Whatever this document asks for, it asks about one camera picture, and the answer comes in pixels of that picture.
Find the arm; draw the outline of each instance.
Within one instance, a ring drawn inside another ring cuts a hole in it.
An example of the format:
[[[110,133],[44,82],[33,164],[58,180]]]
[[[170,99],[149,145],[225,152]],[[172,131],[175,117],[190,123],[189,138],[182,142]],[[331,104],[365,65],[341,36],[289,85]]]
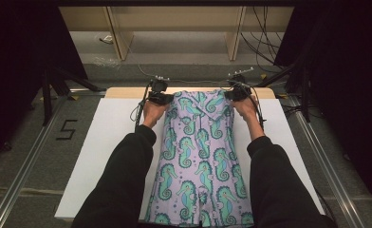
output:
[[[165,109],[166,106],[145,104],[143,125],[126,135],[112,152],[72,227],[137,227],[145,177],[157,139],[151,128]]]
[[[249,99],[232,103],[247,122],[252,142],[251,209],[256,227],[325,227],[309,192],[279,145],[265,136]]]

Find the hand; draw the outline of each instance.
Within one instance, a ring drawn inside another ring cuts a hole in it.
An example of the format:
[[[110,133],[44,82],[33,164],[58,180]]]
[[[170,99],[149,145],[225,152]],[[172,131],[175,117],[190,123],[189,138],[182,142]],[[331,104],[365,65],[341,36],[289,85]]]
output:
[[[253,95],[251,95],[251,98],[257,104],[256,98]],[[232,102],[232,106],[236,109],[236,111],[239,113],[239,115],[241,117],[243,117],[244,121],[247,122],[247,121],[251,121],[253,119],[257,120],[256,109],[255,109],[253,103],[251,102],[251,99],[246,98],[243,101]]]
[[[158,105],[149,101],[145,102],[144,109],[142,110],[144,114],[144,122],[142,123],[145,126],[153,128],[157,121],[161,118],[165,110],[168,108],[167,105]]]

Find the gray floor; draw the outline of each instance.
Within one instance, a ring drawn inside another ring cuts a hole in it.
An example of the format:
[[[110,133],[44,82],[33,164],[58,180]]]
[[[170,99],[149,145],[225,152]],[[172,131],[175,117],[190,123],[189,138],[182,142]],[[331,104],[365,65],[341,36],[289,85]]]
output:
[[[76,42],[84,61],[89,81],[97,86],[145,86],[148,78],[140,72],[140,67],[148,74],[185,81],[221,81],[227,77],[228,73],[249,67],[255,68],[255,71],[247,74],[248,81],[252,84],[260,82],[261,74],[271,75],[258,67],[255,54],[243,41],[239,46],[237,60],[230,62],[221,33],[136,33],[131,45],[132,53],[124,62],[119,62],[116,59],[115,51],[111,45],[99,41],[100,37],[104,38],[107,34],[106,32],[72,33],[73,40]],[[270,38],[272,43],[279,43],[278,37],[274,34]],[[261,50],[270,57],[266,46],[262,46]],[[258,63],[266,69],[278,70],[277,67],[270,66],[263,59],[259,59]],[[285,79],[272,85],[271,88],[276,94],[284,93],[283,81]],[[72,88],[82,88],[72,82],[67,83]],[[217,84],[170,82],[170,86],[213,85]],[[41,94],[34,99],[34,110],[28,111],[27,116],[11,139],[12,149],[0,152],[0,200],[15,178],[41,130],[43,105],[40,98]],[[68,223],[57,220],[53,216],[81,151],[100,98],[101,95],[81,95],[77,100],[64,103],[4,227],[69,227]],[[280,102],[290,105],[289,99],[280,100]],[[313,115],[321,116],[316,108],[311,108],[310,112]],[[57,138],[68,136],[67,132],[61,132],[65,120],[77,120],[77,122],[67,125],[76,131],[71,140],[58,141]],[[339,227],[349,227],[295,114],[288,118],[288,123],[313,185],[331,206]],[[325,119],[314,116],[311,117],[311,125],[342,180],[344,188],[358,208],[365,227],[372,227],[372,196],[352,164],[343,158],[343,150],[332,129]]]

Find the seahorse print fabric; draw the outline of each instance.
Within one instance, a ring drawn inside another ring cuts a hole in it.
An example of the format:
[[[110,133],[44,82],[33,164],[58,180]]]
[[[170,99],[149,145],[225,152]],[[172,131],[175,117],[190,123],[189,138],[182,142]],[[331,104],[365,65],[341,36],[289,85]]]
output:
[[[224,90],[175,93],[166,112],[145,221],[182,227],[253,225]]]

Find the white surface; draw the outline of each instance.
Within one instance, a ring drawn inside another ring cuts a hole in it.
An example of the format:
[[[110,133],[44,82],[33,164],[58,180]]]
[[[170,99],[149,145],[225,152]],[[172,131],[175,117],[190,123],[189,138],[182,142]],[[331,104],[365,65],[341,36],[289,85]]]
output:
[[[129,119],[129,116],[139,101],[140,99],[101,99],[85,138],[82,151],[55,214],[57,219],[74,219],[77,215],[86,197],[97,184],[111,152],[127,133],[134,132],[135,124]],[[313,197],[320,213],[324,214],[325,212],[316,196],[278,100],[263,99],[260,104],[263,117],[266,119],[266,135],[271,138],[273,143],[280,144],[287,151],[292,166]],[[161,118],[154,127],[157,133],[157,142],[154,145],[154,158],[146,178],[140,219],[144,218],[147,208],[146,202],[148,202],[157,171],[163,119]],[[249,192],[249,183],[247,181],[250,179],[251,158],[246,148],[251,139],[245,122],[237,112],[235,112],[234,117],[233,133],[236,153],[242,168],[245,185],[248,187],[247,190]]]

